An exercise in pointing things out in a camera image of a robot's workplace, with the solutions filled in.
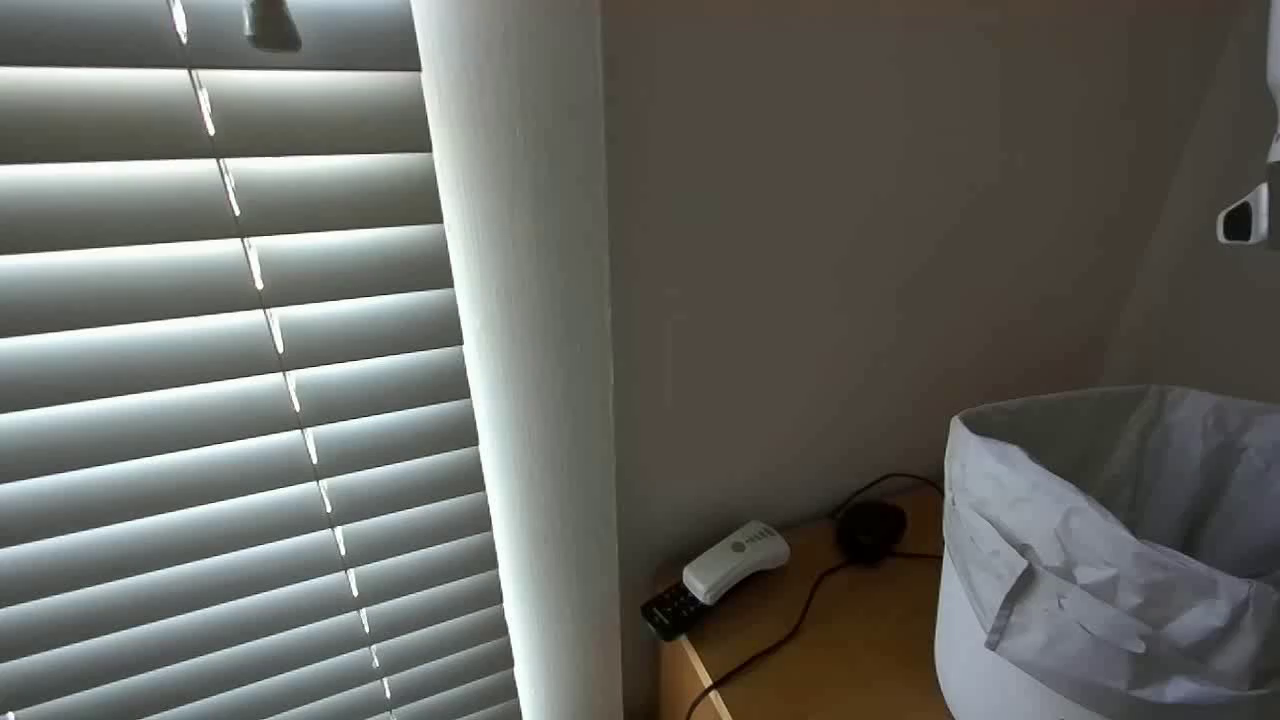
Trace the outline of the black flat remote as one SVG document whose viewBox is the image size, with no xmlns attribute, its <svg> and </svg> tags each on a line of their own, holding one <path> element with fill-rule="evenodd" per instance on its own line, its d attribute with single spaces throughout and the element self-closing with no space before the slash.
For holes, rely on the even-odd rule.
<svg viewBox="0 0 1280 720">
<path fill-rule="evenodd" d="M 705 603 L 683 585 L 673 585 L 643 600 L 641 614 L 660 639 L 674 639 L 705 614 Z"/>
</svg>

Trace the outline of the white horizontal window blinds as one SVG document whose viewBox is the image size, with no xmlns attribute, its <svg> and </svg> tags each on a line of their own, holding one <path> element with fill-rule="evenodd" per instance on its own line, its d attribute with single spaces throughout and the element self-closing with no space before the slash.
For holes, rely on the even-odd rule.
<svg viewBox="0 0 1280 720">
<path fill-rule="evenodd" d="M 0 720 L 521 720 L 412 0 L 0 0 Z"/>
</svg>

